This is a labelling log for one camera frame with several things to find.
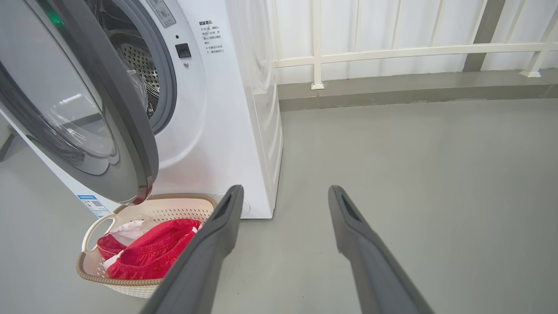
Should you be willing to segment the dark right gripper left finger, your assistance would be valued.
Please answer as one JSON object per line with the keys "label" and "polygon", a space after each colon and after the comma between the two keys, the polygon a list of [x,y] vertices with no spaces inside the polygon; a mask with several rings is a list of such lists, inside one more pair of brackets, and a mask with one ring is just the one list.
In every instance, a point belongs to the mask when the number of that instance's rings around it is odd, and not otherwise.
{"label": "dark right gripper left finger", "polygon": [[210,314],[224,259],[235,248],[244,188],[233,185],[194,236],[142,314]]}

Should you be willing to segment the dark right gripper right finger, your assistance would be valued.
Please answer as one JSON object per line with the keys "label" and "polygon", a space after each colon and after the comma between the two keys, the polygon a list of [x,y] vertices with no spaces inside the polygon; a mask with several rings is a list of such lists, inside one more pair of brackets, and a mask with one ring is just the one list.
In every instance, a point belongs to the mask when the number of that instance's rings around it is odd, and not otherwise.
{"label": "dark right gripper right finger", "polygon": [[364,314],[431,314],[420,291],[338,185],[327,193],[337,250],[350,262]]}

